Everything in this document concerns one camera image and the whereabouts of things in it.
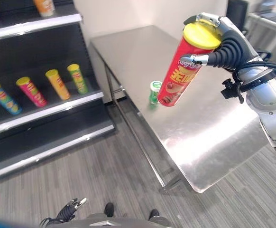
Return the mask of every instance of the table surface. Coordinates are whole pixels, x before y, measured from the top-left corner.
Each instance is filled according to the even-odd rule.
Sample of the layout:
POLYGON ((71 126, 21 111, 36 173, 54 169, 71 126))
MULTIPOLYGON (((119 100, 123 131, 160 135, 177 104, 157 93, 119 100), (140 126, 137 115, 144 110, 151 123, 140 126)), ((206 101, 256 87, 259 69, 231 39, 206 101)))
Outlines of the table surface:
POLYGON ((174 107, 149 104, 150 82, 163 81, 178 40, 155 26, 92 39, 184 179, 203 192, 267 144, 255 112, 225 100, 223 69, 203 66, 174 107))
POLYGON ((270 27, 270 28, 273 28, 276 30, 276 22, 266 19, 266 18, 263 18, 263 17, 257 15, 256 13, 249 13, 248 16, 251 18, 257 19, 257 20, 261 19, 261 20, 259 20, 259 22, 262 22, 262 24, 266 25, 267 27, 270 27))

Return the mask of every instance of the gray carpet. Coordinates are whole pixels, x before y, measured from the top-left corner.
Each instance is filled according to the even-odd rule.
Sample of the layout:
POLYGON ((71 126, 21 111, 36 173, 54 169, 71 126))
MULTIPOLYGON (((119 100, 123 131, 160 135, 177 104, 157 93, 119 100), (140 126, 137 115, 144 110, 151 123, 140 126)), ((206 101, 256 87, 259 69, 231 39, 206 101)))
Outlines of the gray carpet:
MULTIPOLYGON (((166 181, 172 163, 127 108, 146 149, 166 181)), ((153 208, 180 228, 276 228, 276 157, 268 145, 219 183, 199 194, 183 183, 167 194, 117 109, 109 107, 117 131, 80 144, 36 166, 0 180, 0 218, 37 225, 71 198, 87 197, 76 213, 83 219, 112 201, 117 217, 146 219, 153 208)))

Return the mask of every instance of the desk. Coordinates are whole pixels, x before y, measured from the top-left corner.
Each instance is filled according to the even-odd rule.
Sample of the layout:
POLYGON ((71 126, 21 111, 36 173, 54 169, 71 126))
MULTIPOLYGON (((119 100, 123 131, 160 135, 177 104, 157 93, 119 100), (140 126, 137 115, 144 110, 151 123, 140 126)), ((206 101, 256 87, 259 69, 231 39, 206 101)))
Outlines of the desk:
POLYGON ((117 91, 111 90, 162 191, 184 181, 203 192, 267 144, 256 113, 220 94, 222 81, 231 77, 223 69, 202 67, 174 107, 148 103, 150 82, 164 79, 178 44, 157 27, 93 38, 92 44, 104 61, 109 85, 112 74, 179 169, 176 177, 163 182, 115 99, 117 91))
MULTIPOLYGON (((256 13, 248 14, 250 26, 247 39, 255 48, 266 49, 273 52, 276 48, 276 22, 262 18, 256 13)), ((276 62, 276 53, 272 58, 276 62)))

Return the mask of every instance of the black chair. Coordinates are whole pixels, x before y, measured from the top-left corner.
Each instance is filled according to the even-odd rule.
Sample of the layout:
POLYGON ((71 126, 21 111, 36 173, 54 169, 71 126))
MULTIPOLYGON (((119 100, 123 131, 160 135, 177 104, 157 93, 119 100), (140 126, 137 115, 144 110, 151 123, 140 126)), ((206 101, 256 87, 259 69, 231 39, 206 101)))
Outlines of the black chair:
POLYGON ((229 0, 227 17, 236 25, 236 27, 244 34, 247 35, 248 30, 244 28, 248 9, 248 2, 244 0, 229 0))

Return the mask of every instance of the red chip canister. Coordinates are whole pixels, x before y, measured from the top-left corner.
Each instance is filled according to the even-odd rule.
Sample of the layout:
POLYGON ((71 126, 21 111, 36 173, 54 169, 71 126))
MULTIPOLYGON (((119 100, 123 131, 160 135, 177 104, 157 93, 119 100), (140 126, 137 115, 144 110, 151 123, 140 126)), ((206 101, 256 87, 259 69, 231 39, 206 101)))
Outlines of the red chip canister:
POLYGON ((213 28, 200 22, 186 25, 183 37, 174 54, 173 61, 158 93, 158 101, 164 106, 174 106, 190 82, 194 79, 201 65, 190 65, 180 61, 186 54, 207 54, 220 45, 213 35, 213 28))
POLYGON ((46 99, 44 99, 29 77, 19 78, 16 81, 16 85, 20 87, 20 89, 26 94, 26 96, 29 97, 35 106, 44 107, 46 105, 46 99))

